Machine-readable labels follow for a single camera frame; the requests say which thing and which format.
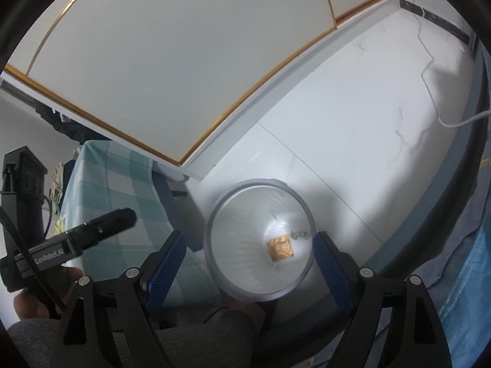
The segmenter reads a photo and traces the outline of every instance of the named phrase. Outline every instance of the marble tile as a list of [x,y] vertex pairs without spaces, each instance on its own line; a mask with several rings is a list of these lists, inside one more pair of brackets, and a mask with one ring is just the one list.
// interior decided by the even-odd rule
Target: marble tile
[[472,58],[458,39],[400,10],[301,81],[259,123],[385,242],[438,170],[460,120]]
[[[305,200],[317,229],[327,231],[335,244],[362,264],[381,243],[350,208],[262,126],[255,125],[202,181],[186,183],[190,197],[185,220],[202,232],[213,204],[226,189],[251,178],[276,178],[286,182]],[[328,293],[314,264],[299,286],[277,302],[273,322],[282,322],[311,306]]]

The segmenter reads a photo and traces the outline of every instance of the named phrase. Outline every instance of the silver screw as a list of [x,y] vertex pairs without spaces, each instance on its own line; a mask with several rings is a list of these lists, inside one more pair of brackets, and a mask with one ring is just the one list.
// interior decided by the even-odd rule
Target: silver screw
[[421,285],[421,278],[419,278],[418,275],[411,275],[409,280],[413,285]]
[[126,276],[128,278],[134,278],[136,277],[140,271],[137,268],[130,268],[128,271],[126,271]]
[[362,268],[360,274],[362,277],[370,278],[373,276],[373,271],[370,268]]
[[90,282],[90,277],[87,275],[84,275],[82,278],[79,279],[79,285],[80,286],[85,286]]

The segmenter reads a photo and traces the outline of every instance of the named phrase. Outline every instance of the black cable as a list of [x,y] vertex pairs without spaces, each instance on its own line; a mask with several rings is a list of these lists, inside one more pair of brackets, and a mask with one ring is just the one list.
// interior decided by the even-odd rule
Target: black cable
[[48,281],[46,281],[46,278],[44,277],[43,273],[35,263],[33,257],[29,253],[28,248],[24,245],[24,242],[19,235],[19,232],[17,231],[17,228],[15,228],[14,223],[12,223],[12,220],[10,217],[7,215],[3,207],[0,206],[0,224],[3,225],[3,228],[8,232],[12,240],[14,241],[17,249],[19,250],[19,253],[22,255],[24,260],[27,262],[29,268],[33,272],[34,277],[36,280],[39,282],[41,285],[42,289],[46,292],[46,294],[50,297],[50,299],[53,301],[53,303],[61,310],[61,312],[65,311],[65,303],[61,300],[61,298],[56,294],[56,292],[53,290],[50,284],[48,284]]
[[48,202],[48,207],[50,208],[50,218],[48,219],[48,225],[46,226],[46,230],[44,232],[44,237],[46,238],[46,235],[48,235],[48,231],[50,230],[51,218],[53,216],[53,206],[51,205],[51,201],[46,195],[43,195],[43,198],[46,202]]

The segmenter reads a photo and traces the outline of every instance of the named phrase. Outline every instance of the checkered tablecloth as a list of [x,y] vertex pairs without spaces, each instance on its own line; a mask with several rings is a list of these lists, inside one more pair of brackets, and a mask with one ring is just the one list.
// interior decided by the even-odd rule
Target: checkered tablecloth
[[[152,182],[152,160],[114,141],[86,142],[66,189],[60,214],[64,229],[124,207],[137,214],[134,228],[85,250],[77,261],[95,281],[139,267],[159,250],[173,227]],[[219,288],[208,267],[188,248],[164,305],[213,305],[218,300]]]

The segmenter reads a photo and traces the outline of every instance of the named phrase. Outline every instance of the hand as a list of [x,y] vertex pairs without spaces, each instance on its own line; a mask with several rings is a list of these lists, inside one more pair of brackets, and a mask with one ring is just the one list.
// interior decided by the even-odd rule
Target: hand
[[[67,294],[62,297],[63,303],[66,303],[70,298],[70,294],[80,277],[83,275],[79,268],[67,267],[68,278],[72,282],[72,286],[68,289]],[[44,304],[42,304],[36,296],[23,289],[16,297],[14,297],[14,310],[20,319],[28,318],[49,318],[50,313]]]

